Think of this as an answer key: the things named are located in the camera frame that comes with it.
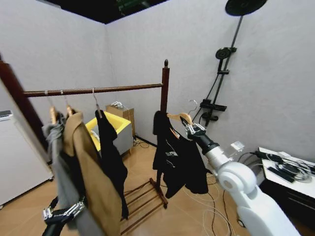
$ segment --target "brown coat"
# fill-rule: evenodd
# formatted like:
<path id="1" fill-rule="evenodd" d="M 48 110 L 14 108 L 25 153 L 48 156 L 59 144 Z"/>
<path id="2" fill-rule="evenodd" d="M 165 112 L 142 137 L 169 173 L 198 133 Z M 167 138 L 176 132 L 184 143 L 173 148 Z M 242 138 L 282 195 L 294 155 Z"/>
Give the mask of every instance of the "brown coat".
<path id="1" fill-rule="evenodd" d="M 76 155 L 79 160 L 88 208 L 94 219 L 107 236 L 118 236 L 122 201 L 99 166 L 96 148 L 82 118 L 81 112 L 68 118 L 63 134 L 63 149 L 67 155 Z"/>

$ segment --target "ceiling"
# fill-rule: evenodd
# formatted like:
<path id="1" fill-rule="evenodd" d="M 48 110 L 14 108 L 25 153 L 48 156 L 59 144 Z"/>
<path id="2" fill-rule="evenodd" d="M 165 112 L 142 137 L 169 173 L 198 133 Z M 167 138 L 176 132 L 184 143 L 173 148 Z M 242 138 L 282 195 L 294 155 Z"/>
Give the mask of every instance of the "ceiling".
<path id="1" fill-rule="evenodd" d="M 109 23 L 167 0 L 44 0 L 59 6 L 61 9 Z"/>

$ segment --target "white wall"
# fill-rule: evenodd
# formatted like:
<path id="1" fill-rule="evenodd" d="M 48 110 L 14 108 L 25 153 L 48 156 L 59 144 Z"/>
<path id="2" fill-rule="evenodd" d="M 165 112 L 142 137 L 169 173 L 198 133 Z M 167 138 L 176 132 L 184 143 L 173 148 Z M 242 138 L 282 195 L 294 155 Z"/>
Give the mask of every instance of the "white wall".
<path id="1" fill-rule="evenodd" d="M 107 25 L 118 85 L 161 82 L 169 59 L 168 112 L 177 114 L 201 102 L 215 78 L 218 48 L 230 46 L 238 18 L 221 0 L 170 0 Z M 315 160 L 314 1 L 268 1 L 244 17 L 218 104 L 219 121 L 208 135 L 222 146 L 240 140 Z M 160 89 L 119 93 L 135 108 L 136 132 L 156 142 L 153 115 Z M 182 129 L 178 123 L 173 124 Z"/>
<path id="2" fill-rule="evenodd" d="M 115 86 L 104 24 L 36 0 L 1 0 L 0 4 L 0 52 L 25 90 Z M 115 100 L 114 93 L 96 96 L 100 105 Z M 67 99 L 73 108 L 83 111 L 85 121 L 94 117 L 91 94 Z M 47 123 L 48 100 L 31 101 Z M 66 112 L 62 97 L 52 97 L 52 101 Z M 0 110 L 9 109 L 10 104 L 0 102 Z"/>
<path id="3" fill-rule="evenodd" d="M 105 26 L 35 0 L 1 0 L 0 52 L 25 90 L 160 83 L 167 58 L 168 112 L 187 112 L 189 99 L 201 102 L 209 91 L 218 66 L 215 52 L 231 44 L 238 18 L 228 16 L 224 5 L 170 0 Z M 228 108 L 208 127 L 223 147 L 240 140 L 250 150 L 261 145 L 315 160 L 314 7 L 313 1 L 268 1 L 244 17 L 218 98 Z M 152 126 L 160 89 L 97 97 L 100 104 L 118 98 L 134 107 L 136 132 L 156 142 Z M 52 99 L 65 112 L 63 98 Z M 85 121 L 94 117 L 90 94 L 68 100 Z M 48 122 L 47 99 L 31 101 Z M 8 109 L 12 104 L 1 93 L 0 110 Z"/>

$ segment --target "black garment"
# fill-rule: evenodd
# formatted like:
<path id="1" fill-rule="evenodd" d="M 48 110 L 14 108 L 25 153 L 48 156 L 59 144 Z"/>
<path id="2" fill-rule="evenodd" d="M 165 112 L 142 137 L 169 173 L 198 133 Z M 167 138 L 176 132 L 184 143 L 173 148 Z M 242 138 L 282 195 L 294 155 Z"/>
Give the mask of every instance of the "black garment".
<path id="1" fill-rule="evenodd" d="M 165 196 L 171 198 L 184 185 L 192 193 L 208 193 L 207 172 L 196 142 L 176 132 L 166 113 L 160 111 L 154 116 L 153 134 L 157 135 L 153 169 L 164 173 L 163 180 L 167 185 Z"/>
<path id="2" fill-rule="evenodd" d="M 124 166 L 123 160 L 113 144 L 113 141 L 117 138 L 116 130 L 109 123 L 102 110 L 101 113 L 102 118 L 99 117 L 98 111 L 95 111 L 100 140 L 100 152 L 102 156 L 100 160 L 101 168 L 110 178 L 122 199 L 122 217 L 128 219 L 129 211 L 124 197 L 124 182 L 127 178 L 128 170 Z"/>

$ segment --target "clothes hanger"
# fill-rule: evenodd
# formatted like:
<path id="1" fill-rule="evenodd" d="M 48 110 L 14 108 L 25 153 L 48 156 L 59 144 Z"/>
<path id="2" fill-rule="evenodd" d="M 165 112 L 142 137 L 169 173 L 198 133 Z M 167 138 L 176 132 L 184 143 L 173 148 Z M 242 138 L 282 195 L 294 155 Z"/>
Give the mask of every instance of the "clothes hanger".
<path id="1" fill-rule="evenodd" d="M 67 97 L 63 94 L 63 90 L 60 90 L 60 93 L 61 93 L 61 95 L 63 95 L 63 97 L 64 97 L 64 100 L 65 100 L 65 103 L 66 103 L 66 107 L 67 107 L 67 113 L 68 113 L 68 115 L 69 115 L 69 117 L 70 117 L 70 116 L 73 115 L 72 108 L 70 107 L 70 105 L 69 105 L 69 103 L 68 103 Z"/>
<path id="2" fill-rule="evenodd" d="M 94 97 L 95 102 L 96 102 L 96 108 L 97 108 L 97 111 L 98 111 L 99 117 L 100 117 L 100 118 L 102 118 L 102 114 L 101 114 L 101 112 L 100 112 L 100 108 L 99 108 L 99 105 L 98 105 L 97 99 L 96 99 L 95 94 L 94 94 L 94 88 L 92 89 L 92 93 L 93 93 L 93 97 Z"/>
<path id="3" fill-rule="evenodd" d="M 45 95 L 47 97 L 48 102 L 50 103 L 49 113 L 50 113 L 51 123 L 56 124 L 57 123 L 57 112 L 56 112 L 55 106 L 53 105 L 52 100 L 48 96 L 48 90 L 45 90 Z"/>
<path id="4" fill-rule="evenodd" d="M 194 110 L 189 111 L 188 114 L 187 113 L 180 113 L 178 115 L 167 114 L 167 117 L 170 118 L 170 119 L 177 120 L 177 121 L 182 121 L 181 118 L 183 118 L 184 120 L 187 121 L 188 124 L 192 125 L 192 119 L 191 119 L 189 113 L 192 112 L 192 111 L 195 111 L 197 109 L 197 106 L 198 106 L 198 104 L 197 104 L 197 102 L 195 100 L 189 100 L 189 102 L 192 102 L 192 101 L 195 102 L 196 107 L 195 107 Z"/>

